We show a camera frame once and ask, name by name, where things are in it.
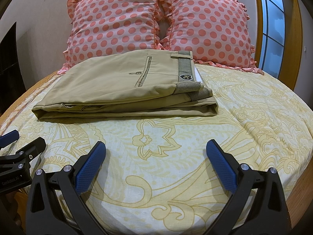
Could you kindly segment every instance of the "silver bolt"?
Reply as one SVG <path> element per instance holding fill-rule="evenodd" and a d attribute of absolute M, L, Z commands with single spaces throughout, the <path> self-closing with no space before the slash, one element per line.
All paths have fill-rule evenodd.
<path fill-rule="evenodd" d="M 249 165 L 247 165 L 247 164 L 241 164 L 240 167 L 243 170 L 248 170 L 250 168 Z"/>
<path fill-rule="evenodd" d="M 277 170 L 274 167 L 272 167 L 272 168 L 270 168 L 270 172 L 273 173 L 273 174 L 276 174 Z"/>
<path fill-rule="evenodd" d="M 63 170 L 66 171 L 66 172 L 69 172 L 70 170 L 72 169 L 72 166 L 70 165 L 66 165 Z"/>
<path fill-rule="evenodd" d="M 36 170 L 36 175 L 39 176 L 39 175 L 41 175 L 41 173 L 42 173 L 42 169 L 37 169 L 37 170 Z"/>

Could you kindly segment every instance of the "polka dot pillow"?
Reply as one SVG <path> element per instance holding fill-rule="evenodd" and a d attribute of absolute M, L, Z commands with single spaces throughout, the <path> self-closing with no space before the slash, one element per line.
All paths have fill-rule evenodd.
<path fill-rule="evenodd" d="M 97 56 L 137 49 L 163 49 L 157 0 L 68 0 L 73 29 L 58 74 Z"/>
<path fill-rule="evenodd" d="M 160 0 L 171 26 L 165 50 L 190 50 L 195 62 L 263 74 L 251 54 L 245 6 L 237 0 Z"/>

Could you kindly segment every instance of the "textured blue pad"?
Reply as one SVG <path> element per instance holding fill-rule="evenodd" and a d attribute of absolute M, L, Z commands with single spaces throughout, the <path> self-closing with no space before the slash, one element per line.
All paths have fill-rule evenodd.
<path fill-rule="evenodd" d="M 80 195 L 88 190 L 93 178 L 105 159 L 106 148 L 103 142 L 100 142 L 98 147 L 93 151 L 87 159 L 84 166 L 76 175 L 75 189 Z"/>
<path fill-rule="evenodd" d="M 212 140 L 207 143 L 207 156 L 226 190 L 235 193 L 237 176 Z"/>
<path fill-rule="evenodd" d="M 19 133 L 17 130 L 14 130 L 12 132 L 9 132 L 5 135 L 0 136 L 0 148 L 4 148 L 14 141 L 18 140 Z"/>

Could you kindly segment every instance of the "trousers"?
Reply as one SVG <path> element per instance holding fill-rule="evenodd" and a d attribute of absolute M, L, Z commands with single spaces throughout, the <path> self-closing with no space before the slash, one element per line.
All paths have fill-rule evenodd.
<path fill-rule="evenodd" d="M 148 49 L 77 64 L 32 112 L 45 119 L 213 116 L 217 110 L 191 51 Z"/>

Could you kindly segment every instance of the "yellow floral bed sheet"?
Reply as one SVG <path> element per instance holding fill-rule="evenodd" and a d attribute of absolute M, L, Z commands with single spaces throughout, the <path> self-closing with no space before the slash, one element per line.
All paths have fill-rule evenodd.
<path fill-rule="evenodd" d="M 112 234 L 202 234 L 230 196 L 205 154 L 210 139 L 239 163 L 258 170 L 276 167 L 288 197 L 312 156 L 312 110 L 266 73 L 197 68 L 219 103 L 217 116 L 37 121 L 31 109 L 61 77 L 53 76 L 1 125 L 1 134 L 20 133 L 2 155 L 41 136 L 47 148 L 31 171 L 52 172 L 74 164 L 98 140 L 104 142 L 106 159 L 82 197 Z"/>

